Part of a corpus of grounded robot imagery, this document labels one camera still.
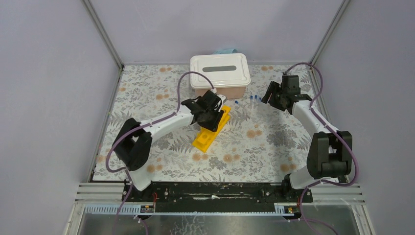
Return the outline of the yellow test tube rack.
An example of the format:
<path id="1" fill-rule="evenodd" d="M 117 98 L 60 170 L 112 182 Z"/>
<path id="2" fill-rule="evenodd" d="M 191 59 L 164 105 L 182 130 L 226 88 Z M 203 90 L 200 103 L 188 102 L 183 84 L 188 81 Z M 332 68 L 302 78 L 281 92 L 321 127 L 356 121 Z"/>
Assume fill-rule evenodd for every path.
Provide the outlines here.
<path id="1" fill-rule="evenodd" d="M 204 127 L 201 127 L 200 132 L 197 134 L 195 140 L 192 142 L 192 146 L 197 148 L 198 150 L 206 153 L 209 147 L 212 145 L 212 143 L 215 141 L 216 137 L 219 135 L 219 133 L 223 130 L 225 125 L 230 120 L 230 111 L 231 107 L 228 105 L 224 105 L 222 108 L 222 111 L 224 112 L 223 116 L 221 117 L 218 129 L 216 132 L 212 132 Z"/>

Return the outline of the pink plastic bin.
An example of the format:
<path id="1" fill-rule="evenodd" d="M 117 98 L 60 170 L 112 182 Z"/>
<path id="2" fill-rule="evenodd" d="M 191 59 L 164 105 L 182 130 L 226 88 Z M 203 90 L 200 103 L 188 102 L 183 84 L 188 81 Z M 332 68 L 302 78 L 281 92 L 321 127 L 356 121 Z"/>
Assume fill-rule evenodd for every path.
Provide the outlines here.
<path id="1" fill-rule="evenodd" d="M 203 96 L 208 89 L 195 89 L 197 96 Z M 238 99 L 243 96 L 246 91 L 246 87 L 228 87 L 228 88 L 217 88 L 218 94 L 224 95 L 227 99 Z"/>

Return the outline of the white plastic bin lid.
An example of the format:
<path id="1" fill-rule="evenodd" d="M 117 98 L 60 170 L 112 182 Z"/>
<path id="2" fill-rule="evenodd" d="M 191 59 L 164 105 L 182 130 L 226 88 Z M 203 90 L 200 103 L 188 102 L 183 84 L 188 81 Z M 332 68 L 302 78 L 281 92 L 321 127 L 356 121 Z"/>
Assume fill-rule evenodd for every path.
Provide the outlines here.
<path id="1" fill-rule="evenodd" d="M 250 84 L 251 76 L 247 58 L 242 53 L 197 55 L 190 59 L 190 70 L 209 79 L 206 81 L 197 74 L 190 75 L 194 89 L 236 88 Z"/>

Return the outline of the light blue cloth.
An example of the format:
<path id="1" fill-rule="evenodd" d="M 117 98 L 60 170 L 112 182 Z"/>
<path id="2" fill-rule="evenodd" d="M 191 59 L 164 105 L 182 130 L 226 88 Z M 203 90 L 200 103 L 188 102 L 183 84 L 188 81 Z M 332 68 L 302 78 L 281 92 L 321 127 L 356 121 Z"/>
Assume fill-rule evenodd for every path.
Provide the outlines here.
<path id="1" fill-rule="evenodd" d="M 236 48 L 226 48 L 226 49 L 220 49 L 215 51 L 213 54 L 234 54 L 238 53 L 238 50 Z"/>

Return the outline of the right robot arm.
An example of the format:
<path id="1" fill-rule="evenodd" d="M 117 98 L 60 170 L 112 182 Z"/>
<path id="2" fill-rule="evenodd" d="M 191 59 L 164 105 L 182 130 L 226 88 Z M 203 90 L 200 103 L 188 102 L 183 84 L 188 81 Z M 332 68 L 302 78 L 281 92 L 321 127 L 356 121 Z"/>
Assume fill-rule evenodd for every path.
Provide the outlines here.
<path id="1" fill-rule="evenodd" d="M 297 75 L 283 75 L 281 83 L 270 82 L 261 101 L 295 117 L 311 137 L 306 166 L 287 174 L 282 181 L 281 197 L 288 202 L 300 195 L 300 189 L 330 178 L 347 176 L 352 169 L 352 135 L 330 124 L 312 106 L 313 100 L 302 94 Z"/>

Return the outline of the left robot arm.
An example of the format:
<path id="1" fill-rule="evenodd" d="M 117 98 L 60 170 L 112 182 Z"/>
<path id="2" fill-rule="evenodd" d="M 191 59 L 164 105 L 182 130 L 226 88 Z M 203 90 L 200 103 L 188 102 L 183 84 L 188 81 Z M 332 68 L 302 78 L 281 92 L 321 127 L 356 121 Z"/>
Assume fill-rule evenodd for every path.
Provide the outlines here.
<path id="1" fill-rule="evenodd" d="M 177 110 L 170 114 L 142 122 L 130 118 L 124 122 L 112 145 L 112 150 L 127 171 L 127 177 L 134 186 L 133 195 L 140 201 L 151 197 L 152 189 L 147 162 L 152 144 L 161 137 L 182 127 L 198 124 L 200 127 L 217 133 L 226 97 L 212 90 L 203 96 L 179 102 Z"/>

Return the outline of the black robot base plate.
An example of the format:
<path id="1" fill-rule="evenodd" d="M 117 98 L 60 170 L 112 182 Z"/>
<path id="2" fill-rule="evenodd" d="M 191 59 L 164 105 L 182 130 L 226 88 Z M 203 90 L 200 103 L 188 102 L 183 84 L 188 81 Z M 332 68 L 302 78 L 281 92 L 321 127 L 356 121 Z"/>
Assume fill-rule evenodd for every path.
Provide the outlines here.
<path id="1" fill-rule="evenodd" d="M 145 202 L 156 212 L 274 212 L 275 204 L 297 206 L 312 203 L 311 190 L 292 189 L 286 183 L 151 182 L 139 191 L 128 191 L 122 199 Z"/>

